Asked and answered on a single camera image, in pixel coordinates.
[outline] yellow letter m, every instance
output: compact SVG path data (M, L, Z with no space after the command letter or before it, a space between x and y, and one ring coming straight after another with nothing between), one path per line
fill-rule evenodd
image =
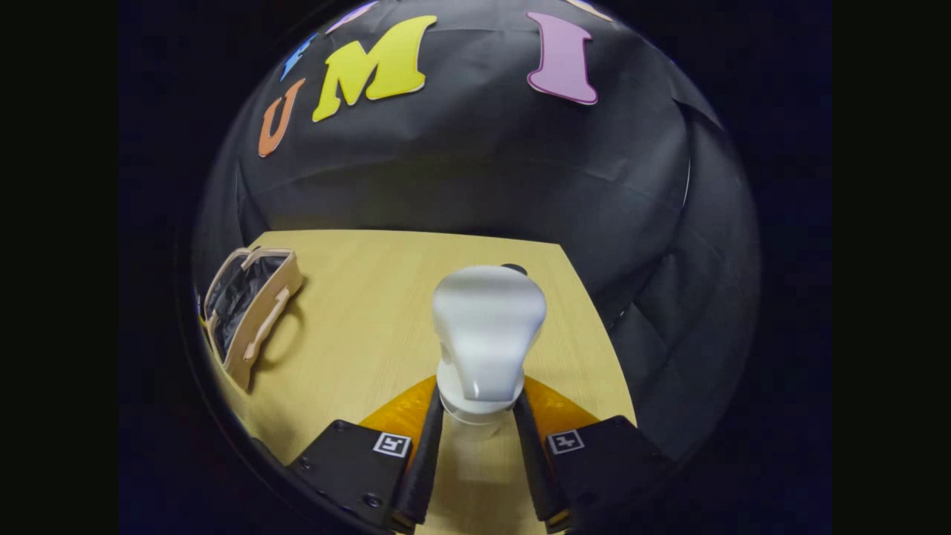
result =
M435 23L433 15L404 20L386 31L367 53L359 41L347 43L327 58L327 75L320 90L320 101L314 109L314 122L330 117L340 109L337 85L347 105L353 106L370 79L366 98L377 100L422 89L426 76L417 70L417 57L422 33Z

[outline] bag handle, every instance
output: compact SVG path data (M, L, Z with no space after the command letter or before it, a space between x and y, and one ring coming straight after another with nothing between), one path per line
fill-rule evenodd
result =
M244 356L242 357L245 362L248 362L258 355L258 349L260 348L261 341L267 338L271 334L271 327L274 326L274 322L278 320L278 316L284 312L284 307L287 306L287 301L291 297L291 290L289 287L284 287L281 292L274 298L275 305L271 310L271 313L264 318L264 321L261 323L261 326L258 328L258 334L255 335L254 340L247 345L247 348L244 350Z
M286 256L290 258L292 254L294 254L294 251L289 248L256 248L251 251L251 254L247 255L244 262L241 262L241 269L247 271L252 264L264 256Z

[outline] table surface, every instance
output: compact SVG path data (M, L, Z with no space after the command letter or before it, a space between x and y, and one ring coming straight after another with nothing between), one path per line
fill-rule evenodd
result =
M561 246L386 230L266 232L251 247L292 248L304 283L262 347L250 391L220 371L228 403L285 465L335 419L359 422L436 373L432 294L467 266L519 264L545 293L548 315L525 373L598 418L632 422L611 341ZM426 524L435 533L545 533L534 516L511 413L481 443L453 440L444 422Z

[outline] pink letter i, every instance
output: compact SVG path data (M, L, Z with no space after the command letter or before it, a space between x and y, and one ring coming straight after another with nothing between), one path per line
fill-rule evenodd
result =
M543 92L579 104L597 102L597 91L588 83L584 29L551 15L528 11L541 33L541 65L529 74L529 85Z

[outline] handbag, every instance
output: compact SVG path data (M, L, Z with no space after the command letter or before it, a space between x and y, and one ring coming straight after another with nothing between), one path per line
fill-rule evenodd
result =
M297 254L282 248L235 249L212 279L204 298L211 350L244 390L261 344L302 280Z

